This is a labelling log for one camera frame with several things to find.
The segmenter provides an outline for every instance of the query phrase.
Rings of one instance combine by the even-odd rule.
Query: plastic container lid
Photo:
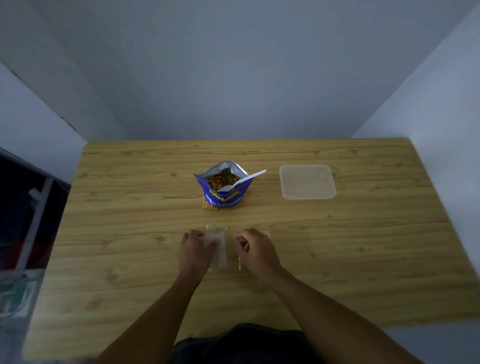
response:
[[[332,171],[325,164],[281,166],[280,183],[287,200],[328,199],[336,195]]]

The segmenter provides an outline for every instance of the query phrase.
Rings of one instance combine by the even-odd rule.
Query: white plastic spoon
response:
[[[265,172],[267,172],[267,170],[261,170],[260,172],[251,174],[250,176],[244,177],[244,178],[242,178],[241,180],[236,181],[233,185],[229,184],[229,185],[227,185],[227,186],[223,186],[223,187],[220,188],[217,192],[228,192],[228,191],[230,191],[233,187],[235,187],[237,184],[242,183],[242,182],[245,182],[246,180],[249,180],[250,178],[259,176],[259,175],[261,175],[261,174],[263,174],[263,173],[265,173]]]

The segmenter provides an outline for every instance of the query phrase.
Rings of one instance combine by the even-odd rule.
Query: blue snack bag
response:
[[[220,174],[233,174],[239,179],[248,177],[248,173],[237,163],[230,160],[215,164],[204,173],[194,174],[204,192],[204,209],[232,208],[237,206],[243,199],[245,192],[255,178],[239,183],[230,191],[217,192],[208,183],[208,178]]]

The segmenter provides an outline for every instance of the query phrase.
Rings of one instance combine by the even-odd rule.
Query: wooden table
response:
[[[202,210],[193,177],[234,160],[267,169],[233,210]],[[283,164],[327,164],[337,196],[282,197]],[[407,139],[89,143],[32,324],[26,359],[97,354],[172,283],[182,234],[270,231],[285,268],[381,327],[480,316],[479,283]],[[239,322],[297,325],[248,271],[207,273],[178,340]]]

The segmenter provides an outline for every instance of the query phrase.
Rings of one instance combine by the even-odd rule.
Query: forearm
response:
[[[265,281],[328,363],[421,363],[368,320],[286,270]]]
[[[148,310],[100,354],[95,363],[167,363],[197,286],[195,279],[178,277]]]

